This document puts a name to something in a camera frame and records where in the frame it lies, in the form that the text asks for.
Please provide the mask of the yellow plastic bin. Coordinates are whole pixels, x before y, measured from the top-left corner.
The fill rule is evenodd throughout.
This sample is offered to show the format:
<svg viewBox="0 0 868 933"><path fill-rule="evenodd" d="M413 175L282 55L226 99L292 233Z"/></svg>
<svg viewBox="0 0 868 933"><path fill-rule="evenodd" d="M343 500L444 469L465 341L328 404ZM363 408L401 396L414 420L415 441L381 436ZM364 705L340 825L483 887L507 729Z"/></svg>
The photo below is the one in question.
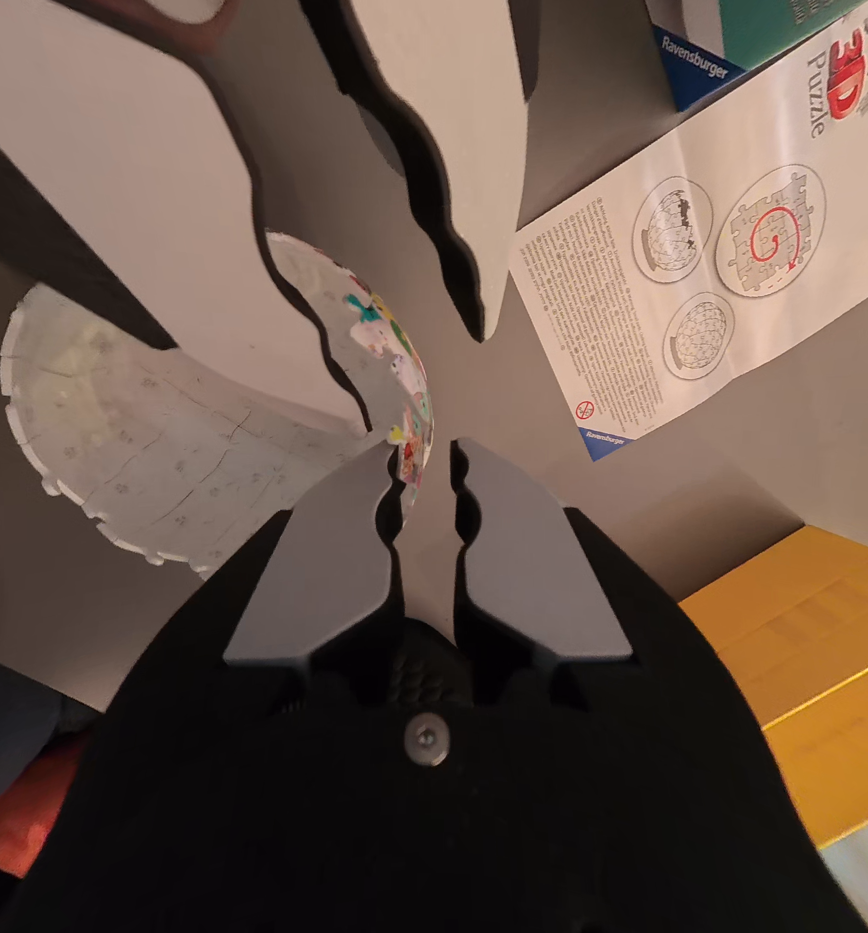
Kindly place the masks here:
<svg viewBox="0 0 868 933"><path fill-rule="evenodd" d="M868 825L868 546L805 526L680 603L751 707L813 843Z"/></svg>

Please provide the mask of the puzzle ball box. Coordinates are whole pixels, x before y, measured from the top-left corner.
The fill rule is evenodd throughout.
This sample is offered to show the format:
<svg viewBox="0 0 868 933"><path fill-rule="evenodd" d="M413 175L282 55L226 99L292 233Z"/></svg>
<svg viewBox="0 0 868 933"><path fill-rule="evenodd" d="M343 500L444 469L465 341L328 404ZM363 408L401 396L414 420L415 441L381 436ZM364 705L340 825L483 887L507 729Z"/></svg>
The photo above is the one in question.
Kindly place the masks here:
<svg viewBox="0 0 868 933"><path fill-rule="evenodd" d="M819 33L859 1L646 1L676 109L684 113Z"/></svg>

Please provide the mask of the folded instruction sheet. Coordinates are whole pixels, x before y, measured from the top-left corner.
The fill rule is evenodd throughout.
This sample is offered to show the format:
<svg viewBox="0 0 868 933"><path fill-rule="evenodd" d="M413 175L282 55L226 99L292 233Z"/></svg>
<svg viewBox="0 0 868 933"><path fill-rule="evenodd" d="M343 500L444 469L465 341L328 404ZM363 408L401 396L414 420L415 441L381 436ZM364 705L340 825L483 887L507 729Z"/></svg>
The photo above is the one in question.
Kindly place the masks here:
<svg viewBox="0 0 868 933"><path fill-rule="evenodd" d="M868 298L868 2L523 227L510 272L592 462Z"/></svg>

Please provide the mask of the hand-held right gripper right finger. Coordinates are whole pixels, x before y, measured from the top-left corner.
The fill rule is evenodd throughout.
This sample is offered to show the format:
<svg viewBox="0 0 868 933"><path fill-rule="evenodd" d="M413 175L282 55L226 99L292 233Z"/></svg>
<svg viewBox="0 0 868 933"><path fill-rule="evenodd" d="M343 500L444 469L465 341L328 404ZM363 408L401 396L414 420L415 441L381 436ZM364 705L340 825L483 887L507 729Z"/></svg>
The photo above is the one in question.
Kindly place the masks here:
<svg viewBox="0 0 868 933"><path fill-rule="evenodd" d="M560 501L469 437L451 443L463 540L453 633L469 653L499 645L543 663L623 661L626 636Z"/></svg>

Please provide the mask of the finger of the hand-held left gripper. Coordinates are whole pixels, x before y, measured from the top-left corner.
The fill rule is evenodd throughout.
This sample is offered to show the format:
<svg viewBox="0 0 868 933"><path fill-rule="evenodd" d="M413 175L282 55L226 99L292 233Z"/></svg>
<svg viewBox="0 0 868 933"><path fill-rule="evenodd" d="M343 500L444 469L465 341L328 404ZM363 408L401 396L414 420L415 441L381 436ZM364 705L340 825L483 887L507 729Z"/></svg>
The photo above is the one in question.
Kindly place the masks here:
<svg viewBox="0 0 868 933"><path fill-rule="evenodd" d="M471 338L497 329L529 107L504 1L300 2L340 92L379 124Z"/></svg>
<svg viewBox="0 0 868 933"><path fill-rule="evenodd" d="M199 60L238 5L0 1L0 155L129 308L78 303L306 426L369 432L327 326L277 269L259 171Z"/></svg>

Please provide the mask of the half-built puzzle ball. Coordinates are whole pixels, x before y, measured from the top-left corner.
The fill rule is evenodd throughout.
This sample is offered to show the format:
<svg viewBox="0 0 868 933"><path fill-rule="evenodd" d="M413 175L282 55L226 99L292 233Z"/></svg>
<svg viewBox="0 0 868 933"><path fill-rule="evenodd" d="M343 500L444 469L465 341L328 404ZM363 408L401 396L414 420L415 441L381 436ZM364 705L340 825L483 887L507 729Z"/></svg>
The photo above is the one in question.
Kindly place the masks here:
<svg viewBox="0 0 868 933"><path fill-rule="evenodd" d="M323 321L370 414L367 437L278 414L180 350L158 351L44 284L0 350L8 424L45 491L111 543L210 577L277 511L381 441L413 505L433 439L425 369L381 297L319 249L266 234L280 274Z"/></svg>

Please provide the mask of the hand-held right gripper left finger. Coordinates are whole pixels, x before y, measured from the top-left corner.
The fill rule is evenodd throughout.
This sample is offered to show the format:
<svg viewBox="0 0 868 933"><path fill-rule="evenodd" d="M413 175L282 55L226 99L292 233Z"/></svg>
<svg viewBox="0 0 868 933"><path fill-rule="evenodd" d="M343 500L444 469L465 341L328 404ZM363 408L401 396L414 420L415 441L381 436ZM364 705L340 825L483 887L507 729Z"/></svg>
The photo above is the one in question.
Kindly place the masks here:
<svg viewBox="0 0 868 933"><path fill-rule="evenodd" d="M230 665L304 665L399 593L399 449L381 441L314 485L241 613Z"/></svg>

